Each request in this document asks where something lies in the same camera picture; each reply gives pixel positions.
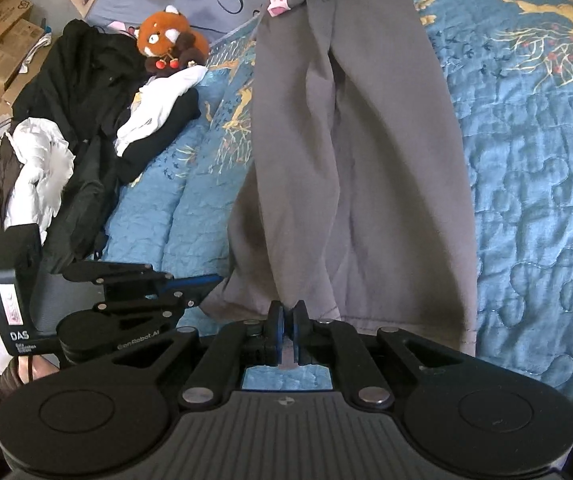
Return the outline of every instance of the blue quilt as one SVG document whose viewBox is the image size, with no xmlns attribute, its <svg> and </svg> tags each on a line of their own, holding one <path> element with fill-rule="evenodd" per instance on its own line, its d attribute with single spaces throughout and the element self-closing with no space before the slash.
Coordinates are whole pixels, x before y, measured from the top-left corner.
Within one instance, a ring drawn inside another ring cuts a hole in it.
<svg viewBox="0 0 573 480">
<path fill-rule="evenodd" d="M 464 135 L 479 246 L 477 355 L 573 399 L 573 0 L 414 2 Z M 216 48 L 202 118 L 122 193 L 107 259 L 178 277 L 227 272 L 226 221 L 251 155 L 252 28 Z M 199 311 L 183 323 L 217 330 Z M 246 384 L 329 382 L 309 367 L 294 377 L 252 370 Z"/>
</svg>

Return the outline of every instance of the stuffed animal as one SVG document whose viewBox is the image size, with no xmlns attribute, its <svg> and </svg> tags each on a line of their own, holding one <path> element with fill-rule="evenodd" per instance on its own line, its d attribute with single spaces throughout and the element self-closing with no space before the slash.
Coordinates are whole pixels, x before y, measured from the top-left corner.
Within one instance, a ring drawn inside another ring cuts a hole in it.
<svg viewBox="0 0 573 480">
<path fill-rule="evenodd" d="M 208 41 L 190 28 L 186 17 L 173 6 L 144 20 L 135 37 L 138 49 L 149 58 L 146 67 L 150 73 L 168 76 L 189 63 L 206 64 Z"/>
</svg>

